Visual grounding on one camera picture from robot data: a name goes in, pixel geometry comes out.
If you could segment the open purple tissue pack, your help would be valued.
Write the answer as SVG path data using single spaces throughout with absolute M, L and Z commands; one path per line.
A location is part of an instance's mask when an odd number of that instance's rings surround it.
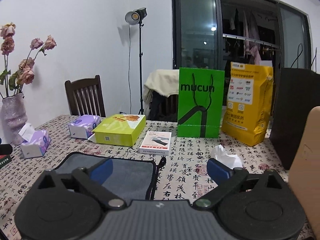
M 31 123 L 26 123 L 18 133 L 23 142 L 20 148 L 24 159 L 43 157 L 51 142 L 47 130 L 35 130 Z

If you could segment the green mucun paper bag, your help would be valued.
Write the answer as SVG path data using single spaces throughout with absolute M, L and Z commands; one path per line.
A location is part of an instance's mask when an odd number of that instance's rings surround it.
M 217 138 L 223 103 L 223 70 L 180 68 L 177 136 Z

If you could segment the crumpled white tissue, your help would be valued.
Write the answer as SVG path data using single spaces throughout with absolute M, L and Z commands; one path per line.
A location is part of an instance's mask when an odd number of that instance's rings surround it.
M 243 167 L 242 159 L 237 154 L 228 154 L 228 152 L 222 145 L 213 147 L 211 158 L 216 159 L 230 169 Z

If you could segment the red and green small box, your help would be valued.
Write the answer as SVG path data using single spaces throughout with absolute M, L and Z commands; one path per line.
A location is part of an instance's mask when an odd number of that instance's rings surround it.
M 8 165 L 12 161 L 10 155 L 1 155 L 0 156 L 0 168 L 3 168 L 5 165 Z

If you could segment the cream cloth on chair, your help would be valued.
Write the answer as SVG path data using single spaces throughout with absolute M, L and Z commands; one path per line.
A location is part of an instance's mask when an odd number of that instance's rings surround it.
M 178 95 L 179 70 L 157 69 L 153 71 L 143 85 L 143 102 L 146 117 L 151 119 L 151 103 L 154 101 L 153 92 L 168 98 Z

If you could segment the calligraphy print tablecloth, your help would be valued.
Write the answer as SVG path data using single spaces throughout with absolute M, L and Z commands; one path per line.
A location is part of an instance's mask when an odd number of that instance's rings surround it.
M 69 135 L 68 124 L 72 115 L 60 115 L 41 125 L 48 131 L 51 143 L 43 157 L 24 159 L 19 147 L 14 147 L 11 162 L 1 168 L 1 230 L 8 239 L 20 239 L 14 223 L 14 214 L 19 202 L 31 188 L 43 170 L 55 168 L 71 152 L 124 159 L 160 161 L 158 155 L 139 153 L 143 141 L 139 137 L 133 147 L 95 144 L 87 140 L 74 139 Z M 176 135 L 174 122 L 148 121 L 145 131 L 171 133 L 171 152 L 166 165 L 160 170 L 155 192 L 156 199 L 188 199 L 193 201 L 215 187 L 207 176 L 206 165 L 215 146 L 221 145 L 228 154 L 238 155 L 243 166 L 251 173 L 263 173 L 266 169 L 276 170 L 284 180 L 284 170 L 271 142 L 249 147 L 221 133 L 218 138 L 182 138 Z

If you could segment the speckled purple ceramic vase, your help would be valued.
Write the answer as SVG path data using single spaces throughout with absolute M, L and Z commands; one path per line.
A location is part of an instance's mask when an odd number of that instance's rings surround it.
M 4 139 L 7 143 L 20 145 L 23 142 L 19 131 L 27 120 L 23 93 L 2 100 L 1 121 Z

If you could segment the dark wooden chair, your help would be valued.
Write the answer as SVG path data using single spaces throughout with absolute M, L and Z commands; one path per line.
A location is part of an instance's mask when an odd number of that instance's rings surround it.
M 71 115 L 106 116 L 99 75 L 73 82 L 67 80 L 65 90 Z

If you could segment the chair under cream cloth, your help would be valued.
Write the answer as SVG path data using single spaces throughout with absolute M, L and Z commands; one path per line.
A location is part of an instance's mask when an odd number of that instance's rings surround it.
M 152 92 L 149 119 L 152 121 L 177 122 L 178 95 L 162 96 Z

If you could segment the lime green cardboard box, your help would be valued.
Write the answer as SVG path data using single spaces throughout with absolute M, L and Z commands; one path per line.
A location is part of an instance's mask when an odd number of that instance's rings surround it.
M 115 114 L 104 118 L 88 140 L 97 144 L 131 147 L 145 126 L 145 115 Z

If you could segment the sealed purple tissue pack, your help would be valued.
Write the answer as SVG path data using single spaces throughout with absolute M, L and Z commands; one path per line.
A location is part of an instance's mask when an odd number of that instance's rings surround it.
M 72 138 L 88 139 L 101 123 L 101 117 L 97 115 L 82 115 L 68 124 L 68 129 Z

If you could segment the dark framed sliding window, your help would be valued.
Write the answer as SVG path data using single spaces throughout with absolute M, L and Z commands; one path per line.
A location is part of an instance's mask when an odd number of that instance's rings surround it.
M 172 0 L 173 67 L 228 71 L 232 61 L 311 69 L 305 13 L 275 0 Z

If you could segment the small white product box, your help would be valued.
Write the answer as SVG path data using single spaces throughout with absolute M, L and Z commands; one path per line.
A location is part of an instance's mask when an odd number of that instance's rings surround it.
M 140 147 L 140 154 L 168 156 L 170 152 L 171 132 L 147 131 Z

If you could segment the beige pink suitcase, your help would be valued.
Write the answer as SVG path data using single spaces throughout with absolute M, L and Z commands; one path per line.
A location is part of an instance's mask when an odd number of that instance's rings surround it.
M 289 186 L 302 205 L 315 239 L 319 239 L 319 107 L 308 114 L 302 139 L 289 170 Z

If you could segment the yellow paper delivery bag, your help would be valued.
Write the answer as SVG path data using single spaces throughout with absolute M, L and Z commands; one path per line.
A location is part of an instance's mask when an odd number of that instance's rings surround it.
M 272 95 L 272 67 L 232 62 L 223 133 L 251 147 L 261 143 L 270 119 Z

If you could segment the purple and grey towel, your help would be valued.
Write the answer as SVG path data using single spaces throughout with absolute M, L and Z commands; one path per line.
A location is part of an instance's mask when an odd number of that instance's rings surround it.
M 110 157 L 72 152 L 55 170 L 61 174 L 71 173 L 76 168 L 89 168 L 106 158 Z M 151 160 L 110 159 L 113 161 L 113 173 L 99 185 L 123 199 L 127 204 L 132 200 L 153 200 L 159 170 L 166 165 L 166 157 L 161 157 L 158 164 Z

